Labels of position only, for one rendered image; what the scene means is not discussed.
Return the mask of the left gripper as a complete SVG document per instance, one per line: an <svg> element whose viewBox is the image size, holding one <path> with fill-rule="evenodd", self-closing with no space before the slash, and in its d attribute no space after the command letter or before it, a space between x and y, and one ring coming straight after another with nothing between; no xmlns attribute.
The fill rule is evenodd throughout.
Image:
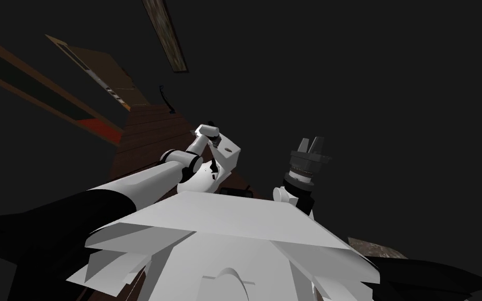
<svg viewBox="0 0 482 301"><path fill-rule="evenodd" d="M233 170L237 165L240 148L223 134L214 139L209 138L209 141L208 144L216 162L225 171Z"/></svg>

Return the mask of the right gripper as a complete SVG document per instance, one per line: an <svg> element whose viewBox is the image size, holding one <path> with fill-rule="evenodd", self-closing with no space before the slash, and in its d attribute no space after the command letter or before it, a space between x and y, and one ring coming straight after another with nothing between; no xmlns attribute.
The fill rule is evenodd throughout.
<svg viewBox="0 0 482 301"><path fill-rule="evenodd" d="M297 151L290 152L290 170L305 177L320 172L322 166L332 160L331 157L322 154L324 141L324 137L314 137L309 149L309 139L303 138Z"/></svg>

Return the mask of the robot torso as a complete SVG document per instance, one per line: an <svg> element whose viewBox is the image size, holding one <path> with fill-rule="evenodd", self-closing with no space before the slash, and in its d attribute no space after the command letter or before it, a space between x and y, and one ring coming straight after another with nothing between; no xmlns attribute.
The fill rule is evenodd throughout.
<svg viewBox="0 0 482 301"><path fill-rule="evenodd" d="M182 192L118 219L69 282L117 296L139 270L138 301L372 301L380 273L290 203Z"/></svg>

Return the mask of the brown cabinet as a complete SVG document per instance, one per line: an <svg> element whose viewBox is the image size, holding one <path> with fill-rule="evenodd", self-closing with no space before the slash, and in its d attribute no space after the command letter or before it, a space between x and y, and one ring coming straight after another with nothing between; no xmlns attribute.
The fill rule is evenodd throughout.
<svg viewBox="0 0 482 301"><path fill-rule="evenodd" d="M49 35L46 37L128 111L150 104L108 53L73 47Z"/></svg>

